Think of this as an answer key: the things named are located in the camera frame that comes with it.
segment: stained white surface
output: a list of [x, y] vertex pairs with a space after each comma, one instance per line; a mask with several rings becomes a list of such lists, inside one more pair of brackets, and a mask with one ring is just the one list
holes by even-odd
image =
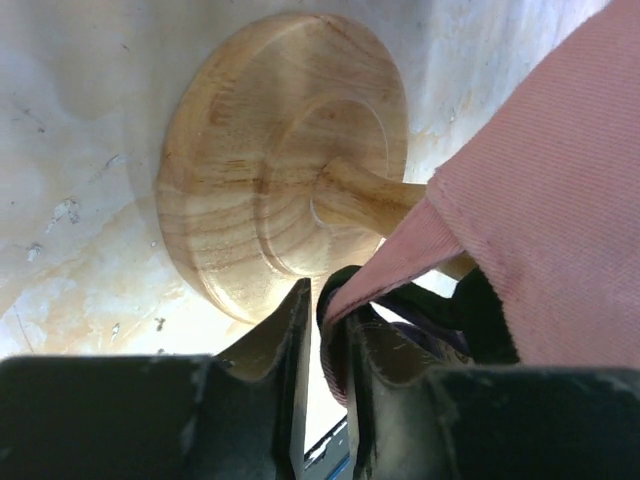
[[[182, 92], [242, 26], [304, 11], [371, 28], [405, 82], [406, 179], [425, 182], [605, 3], [0, 0], [0, 355], [217, 352], [247, 331], [177, 274], [152, 189]], [[313, 360], [308, 441], [343, 414]]]

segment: wooden handle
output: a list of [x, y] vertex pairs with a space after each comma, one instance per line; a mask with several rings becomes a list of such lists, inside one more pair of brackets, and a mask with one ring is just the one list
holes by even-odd
[[[335, 158], [315, 184], [312, 206], [328, 225], [357, 225], [387, 238], [424, 197], [425, 185], [399, 183], [378, 177], [346, 158]], [[462, 254], [438, 267], [460, 280], [476, 263]]]

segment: wooden base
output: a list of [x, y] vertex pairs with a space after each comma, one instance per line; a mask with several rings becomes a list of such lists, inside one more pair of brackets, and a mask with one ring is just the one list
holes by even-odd
[[381, 237], [311, 207], [322, 169], [349, 157], [401, 181], [400, 75], [365, 27], [286, 15], [239, 31], [206, 61], [167, 133], [157, 182], [166, 247], [190, 284], [255, 323], [296, 279], [370, 258]]

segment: wooden disc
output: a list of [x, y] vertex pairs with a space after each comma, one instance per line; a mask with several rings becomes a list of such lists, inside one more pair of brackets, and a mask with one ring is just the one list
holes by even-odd
[[337, 16], [261, 20], [213, 53], [174, 115], [157, 182], [166, 247], [216, 306], [259, 322], [298, 278], [361, 264], [379, 244], [315, 218], [327, 162], [402, 181], [406, 154], [402, 80], [371, 32]]

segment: dark strap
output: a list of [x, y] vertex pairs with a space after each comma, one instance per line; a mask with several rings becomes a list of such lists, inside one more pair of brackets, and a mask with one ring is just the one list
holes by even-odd
[[[346, 404], [346, 337], [344, 322], [328, 331], [323, 328], [326, 309], [335, 293], [360, 269], [345, 267], [334, 273], [323, 288], [317, 307], [317, 321], [322, 332], [323, 369], [329, 387], [341, 404]], [[449, 344], [475, 363], [513, 364], [519, 361], [502, 313], [502, 302], [489, 281], [478, 268], [462, 279], [452, 296], [443, 298], [429, 290], [409, 283], [374, 302], [399, 315], [423, 332]], [[371, 304], [365, 304], [344, 318], [380, 319]], [[423, 347], [428, 342], [417, 340], [407, 327], [400, 330]]]

